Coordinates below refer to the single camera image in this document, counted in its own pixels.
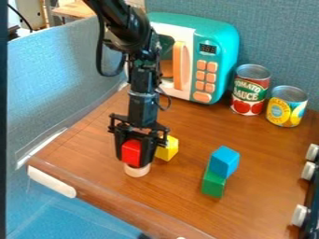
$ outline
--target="can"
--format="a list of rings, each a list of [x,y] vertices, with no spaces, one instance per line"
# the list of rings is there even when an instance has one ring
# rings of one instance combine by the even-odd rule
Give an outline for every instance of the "can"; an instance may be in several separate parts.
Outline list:
[[[271,92],[266,118],[282,127],[296,127],[300,124],[308,104],[308,95],[293,86],[277,86]]]
[[[261,113],[270,86],[270,71],[258,64],[243,64],[236,70],[230,108],[238,114]]]

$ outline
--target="red block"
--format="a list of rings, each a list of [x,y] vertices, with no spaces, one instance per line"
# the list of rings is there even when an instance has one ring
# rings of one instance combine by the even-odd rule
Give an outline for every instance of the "red block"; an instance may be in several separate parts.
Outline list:
[[[130,166],[140,167],[141,142],[130,139],[122,145],[122,161]]]

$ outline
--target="microwave handle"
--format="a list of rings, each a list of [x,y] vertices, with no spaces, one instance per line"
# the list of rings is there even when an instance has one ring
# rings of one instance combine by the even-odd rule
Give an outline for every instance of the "microwave handle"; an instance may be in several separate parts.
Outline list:
[[[185,72],[188,69],[184,69],[185,52],[187,46],[183,41],[177,41],[173,45],[173,87],[176,90],[183,90],[183,81],[185,80]]]

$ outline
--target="toy microwave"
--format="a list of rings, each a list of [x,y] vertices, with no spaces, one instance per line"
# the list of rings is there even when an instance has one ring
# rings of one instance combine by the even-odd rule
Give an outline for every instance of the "toy microwave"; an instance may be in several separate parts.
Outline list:
[[[237,63],[237,30],[221,21],[187,15],[153,12],[148,17],[162,45],[160,86],[177,98],[217,102]]]

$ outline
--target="orange button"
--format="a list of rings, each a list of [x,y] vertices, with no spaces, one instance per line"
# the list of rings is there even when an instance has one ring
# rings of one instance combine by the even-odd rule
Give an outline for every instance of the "orange button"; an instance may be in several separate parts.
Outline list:
[[[203,91],[204,85],[205,84],[203,82],[197,81],[196,82],[196,89],[200,90],[200,91]]]
[[[203,71],[198,71],[196,73],[196,79],[198,80],[205,80],[205,73]]]
[[[193,93],[193,97],[195,100],[204,102],[204,103],[209,103],[212,100],[212,95],[210,95],[209,93],[204,93],[199,91],[196,91],[195,93]]]
[[[209,83],[215,83],[216,82],[216,74],[208,73],[207,77],[206,77],[206,80]]]
[[[215,85],[214,84],[206,84],[205,90],[209,93],[213,93],[215,91]]]
[[[197,61],[197,69],[199,70],[206,70],[206,61],[204,60],[198,60]]]
[[[207,69],[209,72],[215,73],[217,71],[217,68],[218,68],[218,64],[214,62],[209,62],[207,65]]]

